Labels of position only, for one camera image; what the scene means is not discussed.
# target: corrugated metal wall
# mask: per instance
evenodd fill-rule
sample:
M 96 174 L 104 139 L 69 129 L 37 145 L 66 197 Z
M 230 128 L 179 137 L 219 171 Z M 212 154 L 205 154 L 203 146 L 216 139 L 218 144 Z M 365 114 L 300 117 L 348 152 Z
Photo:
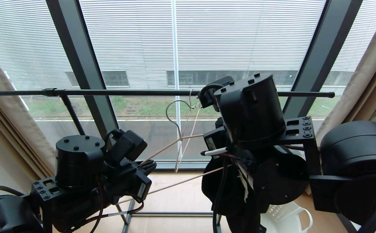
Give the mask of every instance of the corrugated metal wall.
M 168 88 L 171 0 L 80 1 L 99 66 L 129 88 Z M 324 0 L 176 0 L 179 70 L 298 70 Z M 333 66 L 354 71 L 376 30 L 364 0 Z M 0 65 L 18 90 L 70 87 L 70 64 L 45 1 L 0 0 Z

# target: white plastic basket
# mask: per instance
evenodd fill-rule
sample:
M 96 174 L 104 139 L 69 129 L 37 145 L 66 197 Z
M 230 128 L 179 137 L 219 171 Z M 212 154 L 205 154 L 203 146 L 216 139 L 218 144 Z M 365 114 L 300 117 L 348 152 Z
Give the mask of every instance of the white plastic basket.
M 301 228 L 298 214 L 306 211 L 310 223 L 306 229 Z M 261 214 L 261 225 L 267 228 L 267 233 L 306 233 L 313 225 L 312 215 L 305 208 L 294 202 L 285 205 L 270 205 L 265 214 Z

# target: beige curtain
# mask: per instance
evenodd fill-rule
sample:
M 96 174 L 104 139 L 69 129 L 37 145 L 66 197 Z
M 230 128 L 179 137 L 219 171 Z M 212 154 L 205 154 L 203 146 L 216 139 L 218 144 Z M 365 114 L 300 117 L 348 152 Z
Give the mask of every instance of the beige curtain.
M 376 33 L 352 75 L 343 96 L 316 134 L 320 144 L 324 135 L 345 122 L 372 120 L 376 116 Z
M 0 68 L 0 90 L 14 90 Z M 17 161 L 31 179 L 54 175 L 55 150 L 18 96 L 0 97 L 0 131 L 14 147 Z

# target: road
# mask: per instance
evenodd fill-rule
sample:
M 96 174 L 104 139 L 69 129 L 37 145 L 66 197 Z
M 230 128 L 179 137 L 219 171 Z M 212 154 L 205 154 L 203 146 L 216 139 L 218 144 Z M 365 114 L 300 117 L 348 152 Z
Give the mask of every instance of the road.
M 320 127 L 322 120 L 314 120 L 313 126 L 315 131 Z M 148 147 L 139 157 L 141 159 L 147 158 L 148 156 L 154 154 L 158 150 L 167 146 L 176 140 L 176 127 L 172 123 L 166 120 L 127 120 L 119 121 L 119 126 L 123 130 L 133 130 L 141 137 L 145 139 L 148 143 Z M 193 121 L 188 121 L 188 124 L 185 129 L 185 135 L 189 135 L 192 131 Z M 78 131 L 74 126 L 73 121 L 65 120 L 46 120 L 46 121 L 37 121 L 37 124 L 44 132 L 45 136 L 49 142 L 55 146 L 56 142 L 64 136 L 76 135 Z M 96 124 L 94 121 L 82 121 L 81 122 L 84 132 L 87 135 L 100 137 L 99 131 L 97 130 Z M 204 134 L 211 130 L 215 129 L 214 121 L 197 121 L 195 125 L 194 135 L 195 134 Z M 183 148 L 185 147 L 187 139 L 183 142 Z M 204 139 L 202 137 L 193 138 L 189 142 L 189 146 L 185 152 L 184 160 L 203 160 L 199 153 L 203 150 L 206 150 Z M 157 160 L 176 160 L 177 157 L 177 145 L 173 145 L 161 154 L 159 154 Z

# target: grass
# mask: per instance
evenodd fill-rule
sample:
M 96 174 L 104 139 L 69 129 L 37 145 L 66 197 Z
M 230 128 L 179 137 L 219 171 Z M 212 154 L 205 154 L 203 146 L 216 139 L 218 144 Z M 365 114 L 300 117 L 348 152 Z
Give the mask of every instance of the grass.
M 181 99 L 189 102 L 188 97 L 182 97 Z M 309 115 L 316 118 L 323 118 L 327 116 L 331 109 L 336 105 L 339 97 L 333 99 L 329 98 L 317 98 L 309 111 Z M 24 99 L 27 106 L 30 109 L 30 114 L 35 117 L 66 117 L 69 116 L 68 111 L 64 103 L 59 98 L 52 99 Z M 87 107 L 87 103 L 84 98 L 71 98 L 71 103 L 77 115 L 80 117 L 91 117 L 91 113 Z M 175 100 L 174 97 L 122 97 L 111 96 L 111 103 L 113 110 L 117 116 L 165 116 L 165 109 Z M 281 107 L 284 106 L 287 98 L 280 97 Z M 195 97 L 191 97 L 192 106 L 199 101 Z M 189 113 L 189 108 L 186 104 L 180 103 L 181 115 L 186 116 Z M 169 107 L 169 115 L 175 117 L 176 108 L 175 104 Z M 194 109 L 191 112 L 191 116 L 195 116 L 197 110 Z M 219 112 L 215 112 L 213 107 L 201 109 L 199 118 L 217 117 Z

